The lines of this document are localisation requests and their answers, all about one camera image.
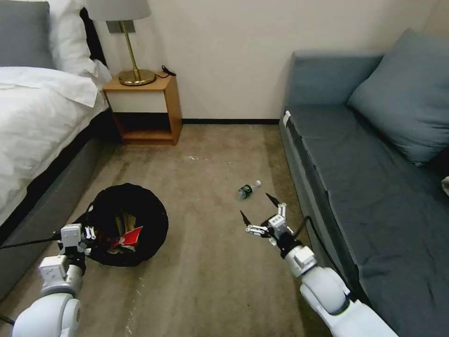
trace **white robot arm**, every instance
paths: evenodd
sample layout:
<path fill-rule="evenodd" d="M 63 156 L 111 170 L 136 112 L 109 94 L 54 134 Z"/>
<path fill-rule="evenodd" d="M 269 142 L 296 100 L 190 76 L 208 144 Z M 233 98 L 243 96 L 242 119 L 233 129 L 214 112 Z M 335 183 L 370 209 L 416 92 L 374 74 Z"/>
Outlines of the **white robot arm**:
<path fill-rule="evenodd" d="M 300 291 L 329 327 L 335 337 L 398 337 L 397 334 L 367 305 L 351 296 L 342 278 L 331 268 L 321 268 L 312 250 L 295 239 L 287 226 L 286 204 L 267 194 L 278 207 L 276 215 L 253 226 L 242 213 L 246 231 L 269 238 L 281 250 L 293 275 L 301 277 Z"/>
<path fill-rule="evenodd" d="M 75 336 L 81 315 L 76 297 L 86 270 L 85 254 L 90 252 L 87 246 L 93 240 L 91 227 L 73 224 L 61 229 L 60 255 L 46 257 L 39 265 L 41 298 L 19 315 L 12 337 Z"/>

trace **carpet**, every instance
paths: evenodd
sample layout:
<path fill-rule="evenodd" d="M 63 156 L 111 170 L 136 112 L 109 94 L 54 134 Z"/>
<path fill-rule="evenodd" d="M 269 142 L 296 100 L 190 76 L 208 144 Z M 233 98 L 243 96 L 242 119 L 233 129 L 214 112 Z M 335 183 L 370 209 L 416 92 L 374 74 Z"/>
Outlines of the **carpet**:
<path fill-rule="evenodd" d="M 238 188 L 257 179 L 262 186 L 239 200 Z M 268 192 L 287 203 L 293 229 L 301 221 L 278 126 L 186 125 L 176 147 L 109 146 L 71 220 L 98 192 L 125 182 L 162 201 L 168 236 L 138 267 L 87 261 L 78 336 L 330 336 L 301 298 L 300 282 L 279 250 L 247 234 L 239 213 L 254 224 L 276 213 Z M 300 239 L 308 242 L 307 233 Z M 52 244 L 43 256 L 57 253 Z M 32 268 L 0 312 L 15 319 L 40 287 Z M 3 324 L 0 336 L 9 330 Z"/>

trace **black trash bag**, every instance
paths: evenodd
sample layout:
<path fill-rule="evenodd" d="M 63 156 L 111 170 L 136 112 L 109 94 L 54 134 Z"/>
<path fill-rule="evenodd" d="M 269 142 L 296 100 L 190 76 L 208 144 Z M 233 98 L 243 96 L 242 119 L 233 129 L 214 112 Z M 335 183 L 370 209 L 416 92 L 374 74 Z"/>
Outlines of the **black trash bag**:
<path fill-rule="evenodd" d="M 136 266 L 150 259 L 168 231 L 161 201 L 151 191 L 130 183 L 101 191 L 77 222 L 95 229 L 97 239 L 88 257 L 111 266 Z M 117 246 L 125 233 L 139 227 L 134 247 Z"/>

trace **water bottle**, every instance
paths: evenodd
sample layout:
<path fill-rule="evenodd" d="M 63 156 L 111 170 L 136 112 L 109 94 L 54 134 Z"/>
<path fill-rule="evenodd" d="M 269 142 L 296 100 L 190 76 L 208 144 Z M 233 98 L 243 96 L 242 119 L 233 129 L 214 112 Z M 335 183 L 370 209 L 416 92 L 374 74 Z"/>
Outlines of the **water bottle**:
<path fill-rule="evenodd" d="M 239 198 L 240 199 L 246 199 L 248 198 L 256 189 L 256 187 L 259 187 L 262 185 L 260 180 L 256 180 L 256 182 L 252 185 L 245 185 L 242 188 L 239 189 Z"/>

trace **wooden nightstand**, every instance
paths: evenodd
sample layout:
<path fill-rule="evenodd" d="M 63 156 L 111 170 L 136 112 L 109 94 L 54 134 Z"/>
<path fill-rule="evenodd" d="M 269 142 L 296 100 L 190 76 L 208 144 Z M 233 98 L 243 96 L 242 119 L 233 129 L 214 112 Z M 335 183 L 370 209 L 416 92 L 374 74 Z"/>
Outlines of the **wooden nightstand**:
<path fill-rule="evenodd" d="M 153 83 L 128 87 L 115 76 L 103 92 L 124 144 L 178 143 L 182 117 L 176 77 L 158 77 Z"/>

